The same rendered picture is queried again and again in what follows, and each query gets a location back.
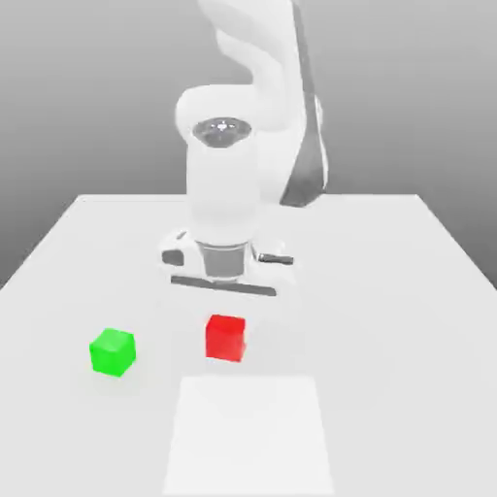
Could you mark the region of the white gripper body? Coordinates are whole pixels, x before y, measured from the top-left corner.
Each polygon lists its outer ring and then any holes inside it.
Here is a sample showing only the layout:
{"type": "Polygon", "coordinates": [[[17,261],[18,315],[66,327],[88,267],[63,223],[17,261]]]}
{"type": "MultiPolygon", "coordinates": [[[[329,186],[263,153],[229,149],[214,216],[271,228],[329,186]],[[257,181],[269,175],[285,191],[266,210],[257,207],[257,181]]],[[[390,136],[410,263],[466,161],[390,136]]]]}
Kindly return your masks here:
{"type": "Polygon", "coordinates": [[[186,309],[200,311],[280,311],[298,305],[293,282],[273,285],[214,282],[180,274],[169,276],[171,298],[186,309]]]}

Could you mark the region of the small red cube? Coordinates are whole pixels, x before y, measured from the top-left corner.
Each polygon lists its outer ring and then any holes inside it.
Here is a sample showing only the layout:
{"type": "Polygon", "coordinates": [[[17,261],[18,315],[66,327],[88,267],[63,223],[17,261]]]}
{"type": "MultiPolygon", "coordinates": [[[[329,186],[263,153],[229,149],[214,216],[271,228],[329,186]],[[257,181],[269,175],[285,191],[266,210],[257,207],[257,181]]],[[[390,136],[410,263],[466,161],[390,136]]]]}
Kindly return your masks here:
{"type": "Polygon", "coordinates": [[[206,356],[241,362],[246,349],[246,320],[230,315],[212,315],[206,325],[206,356]]]}

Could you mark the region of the small green cube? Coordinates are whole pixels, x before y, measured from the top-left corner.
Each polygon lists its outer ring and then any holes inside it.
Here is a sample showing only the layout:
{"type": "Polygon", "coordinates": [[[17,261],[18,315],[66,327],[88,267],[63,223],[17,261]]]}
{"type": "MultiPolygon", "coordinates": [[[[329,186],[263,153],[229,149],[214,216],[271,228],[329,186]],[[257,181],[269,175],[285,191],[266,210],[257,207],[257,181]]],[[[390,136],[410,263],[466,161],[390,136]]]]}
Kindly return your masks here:
{"type": "Polygon", "coordinates": [[[89,344],[92,369],[120,378],[136,360],[136,343],[132,333],[106,328],[89,344]]]}

